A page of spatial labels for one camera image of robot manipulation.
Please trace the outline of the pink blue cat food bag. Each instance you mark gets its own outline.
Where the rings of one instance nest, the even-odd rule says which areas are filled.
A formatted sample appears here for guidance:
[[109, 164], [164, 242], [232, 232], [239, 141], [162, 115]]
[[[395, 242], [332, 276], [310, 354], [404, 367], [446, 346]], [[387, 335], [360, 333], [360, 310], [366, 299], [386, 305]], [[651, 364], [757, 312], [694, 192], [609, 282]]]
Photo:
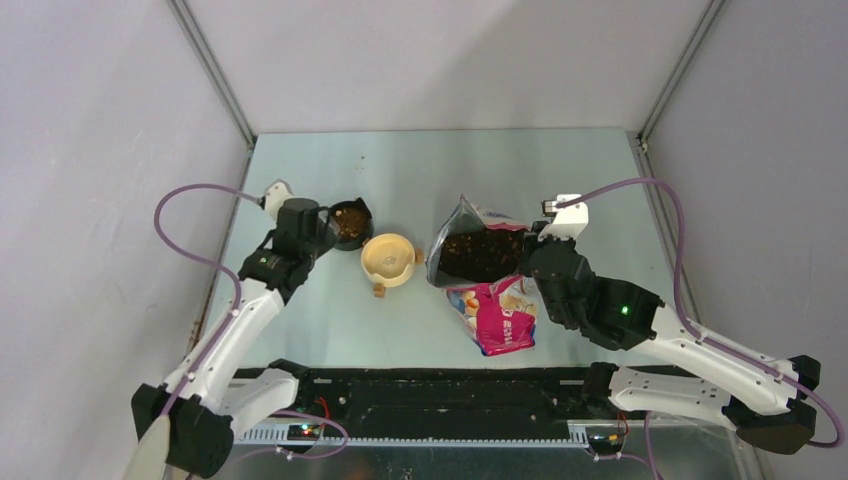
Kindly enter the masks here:
[[540, 300], [519, 272], [530, 227], [462, 195], [427, 253], [427, 281], [444, 292], [486, 357], [535, 346]]

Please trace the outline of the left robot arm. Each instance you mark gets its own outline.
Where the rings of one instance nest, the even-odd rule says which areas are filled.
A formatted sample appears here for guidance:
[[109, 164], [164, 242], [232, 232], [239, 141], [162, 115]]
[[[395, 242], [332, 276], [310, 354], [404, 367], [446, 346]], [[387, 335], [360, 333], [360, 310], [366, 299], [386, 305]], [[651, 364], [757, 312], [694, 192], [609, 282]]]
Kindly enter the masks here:
[[282, 408], [297, 417], [314, 408], [315, 388], [279, 369], [229, 387], [259, 335], [336, 243], [327, 207], [296, 197], [276, 206], [275, 228], [230, 276], [234, 298], [215, 329], [160, 385], [142, 384], [133, 394], [139, 442], [125, 478], [160, 479], [167, 467], [175, 467], [208, 479], [222, 468], [235, 441], [263, 418]]

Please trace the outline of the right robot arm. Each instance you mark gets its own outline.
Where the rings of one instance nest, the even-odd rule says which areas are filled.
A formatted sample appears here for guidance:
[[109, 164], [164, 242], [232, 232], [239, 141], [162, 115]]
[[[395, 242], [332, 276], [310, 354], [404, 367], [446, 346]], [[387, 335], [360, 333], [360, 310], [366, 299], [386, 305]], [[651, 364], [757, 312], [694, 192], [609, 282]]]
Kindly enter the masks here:
[[817, 360], [770, 357], [692, 325], [657, 294], [596, 275], [575, 245], [536, 230], [524, 236], [519, 271], [535, 281], [549, 319], [604, 349], [666, 364], [657, 372], [593, 364], [581, 392], [588, 414], [652, 410], [700, 419], [782, 455], [810, 444], [817, 411], [806, 400], [819, 382]]

